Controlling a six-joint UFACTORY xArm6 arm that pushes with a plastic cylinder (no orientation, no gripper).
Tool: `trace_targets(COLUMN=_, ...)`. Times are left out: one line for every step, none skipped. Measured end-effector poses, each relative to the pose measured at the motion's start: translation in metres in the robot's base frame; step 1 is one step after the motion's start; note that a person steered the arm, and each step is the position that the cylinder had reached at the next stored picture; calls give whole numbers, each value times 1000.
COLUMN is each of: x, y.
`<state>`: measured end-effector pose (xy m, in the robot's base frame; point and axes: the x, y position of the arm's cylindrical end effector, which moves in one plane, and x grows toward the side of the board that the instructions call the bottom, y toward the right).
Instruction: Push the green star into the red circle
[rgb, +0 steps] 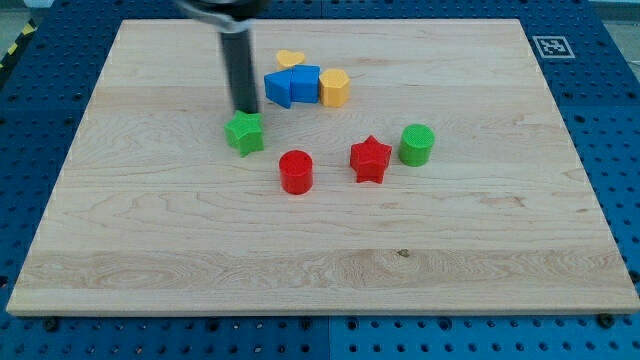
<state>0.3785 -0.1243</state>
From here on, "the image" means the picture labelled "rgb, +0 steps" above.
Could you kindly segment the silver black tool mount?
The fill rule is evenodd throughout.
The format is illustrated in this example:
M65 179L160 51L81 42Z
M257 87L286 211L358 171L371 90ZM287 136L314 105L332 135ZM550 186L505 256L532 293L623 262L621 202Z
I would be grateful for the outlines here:
M221 33L247 30L270 0L174 0L178 10L193 20L210 24Z

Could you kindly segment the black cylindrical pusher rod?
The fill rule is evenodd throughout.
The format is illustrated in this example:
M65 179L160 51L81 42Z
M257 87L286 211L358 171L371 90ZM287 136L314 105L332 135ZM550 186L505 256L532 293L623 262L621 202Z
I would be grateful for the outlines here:
M221 33L220 40L234 109L250 114L258 113L250 30Z

